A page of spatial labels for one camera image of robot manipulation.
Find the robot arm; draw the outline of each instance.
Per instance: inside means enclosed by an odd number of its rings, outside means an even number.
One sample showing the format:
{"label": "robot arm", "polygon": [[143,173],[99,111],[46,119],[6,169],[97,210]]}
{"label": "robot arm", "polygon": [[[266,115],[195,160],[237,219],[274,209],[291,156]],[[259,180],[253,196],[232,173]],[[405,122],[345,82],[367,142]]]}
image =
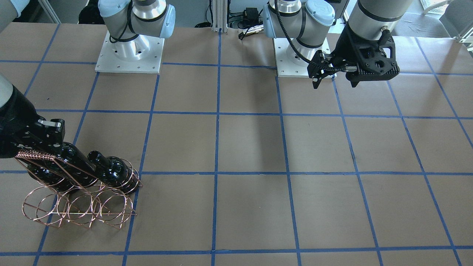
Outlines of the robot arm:
{"label": "robot arm", "polygon": [[358,0],[330,54],[321,50],[305,53],[310,56],[301,53],[320,47],[333,22],[333,8],[323,0],[307,0],[305,6],[300,0],[270,0],[265,8],[265,28],[269,29],[266,34],[286,37],[289,43],[291,37],[295,38],[297,42],[291,47],[308,63],[308,75],[314,79],[315,89],[324,77],[339,71],[346,72],[352,87],[360,81],[390,80],[400,71],[391,31],[411,3],[412,0]]}
{"label": "robot arm", "polygon": [[175,8],[166,0],[100,0],[98,8],[113,42],[138,35],[166,39],[174,31]]}
{"label": "robot arm", "polygon": [[29,0],[0,0],[0,32],[21,15]]}

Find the black cable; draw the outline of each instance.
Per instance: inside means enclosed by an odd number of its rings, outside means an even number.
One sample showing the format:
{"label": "black cable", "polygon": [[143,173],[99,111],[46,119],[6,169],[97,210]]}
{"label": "black cable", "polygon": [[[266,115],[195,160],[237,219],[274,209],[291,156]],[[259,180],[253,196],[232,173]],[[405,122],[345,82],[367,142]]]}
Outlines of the black cable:
{"label": "black cable", "polygon": [[213,26],[213,11],[212,11],[212,0],[209,0],[209,9],[210,9],[210,23]]}
{"label": "black cable", "polygon": [[126,24],[125,24],[125,28],[123,28],[123,31],[122,33],[120,34],[120,36],[118,38],[115,38],[115,37],[112,37],[111,35],[109,36],[108,40],[115,44],[119,41],[123,41],[122,37],[123,37],[123,34],[125,34],[125,31],[126,31],[126,28],[128,28],[128,25],[130,25],[130,22],[131,22],[131,8],[133,7],[133,1],[130,1],[130,3],[128,4],[128,9],[127,9],[127,18],[126,18]]}
{"label": "black cable", "polygon": [[323,65],[320,65],[316,62],[312,62],[311,60],[307,59],[303,54],[301,54],[297,48],[295,47],[295,45],[293,44],[291,38],[289,37],[289,34],[288,32],[286,31],[286,28],[284,27],[284,25],[282,24],[282,20],[281,20],[281,15],[279,13],[279,8],[278,8],[278,0],[274,0],[274,9],[276,10],[276,16],[278,17],[278,21],[279,21],[279,25],[281,26],[281,29],[282,29],[282,32],[284,33],[284,35],[286,36],[286,39],[288,40],[289,42],[289,45],[291,46],[291,48],[294,50],[294,52],[299,56],[300,59],[302,59],[304,62],[308,63],[308,64],[311,64],[311,65],[314,65],[316,66],[317,68],[320,68],[320,69],[323,69],[325,71],[343,71],[342,68],[338,68],[338,67],[325,67]]}
{"label": "black cable", "polygon": [[209,19],[207,18],[207,13],[209,12],[210,4],[207,6],[207,9],[205,10],[205,21],[209,22]]}

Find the wine bottle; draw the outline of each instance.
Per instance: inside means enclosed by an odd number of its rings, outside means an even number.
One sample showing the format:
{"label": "wine bottle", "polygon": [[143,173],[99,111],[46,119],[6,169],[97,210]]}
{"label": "wine bottle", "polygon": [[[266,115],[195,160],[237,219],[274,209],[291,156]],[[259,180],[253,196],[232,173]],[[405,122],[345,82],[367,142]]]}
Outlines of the wine bottle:
{"label": "wine bottle", "polygon": [[105,157],[98,151],[91,151],[87,158],[95,164],[95,175],[106,186],[130,195],[138,189],[138,179],[132,177],[132,170],[118,157]]}
{"label": "wine bottle", "polygon": [[[57,154],[57,156],[63,159],[65,162],[75,166],[73,167],[66,163],[59,162],[59,165],[64,168],[81,186],[90,187],[97,182],[97,178],[87,174],[93,174],[94,168],[90,165],[89,161],[87,161],[85,155],[80,152],[76,146],[68,142],[63,142],[61,151],[59,154]],[[59,167],[54,162],[49,162],[48,167],[51,167],[51,170],[57,173],[63,173],[61,167]],[[64,177],[70,179],[69,175],[66,173],[64,173]]]}
{"label": "wine bottle", "polygon": [[40,183],[53,188],[55,191],[62,193],[74,187],[67,179],[51,172],[50,170],[35,164],[27,163],[28,174]]}

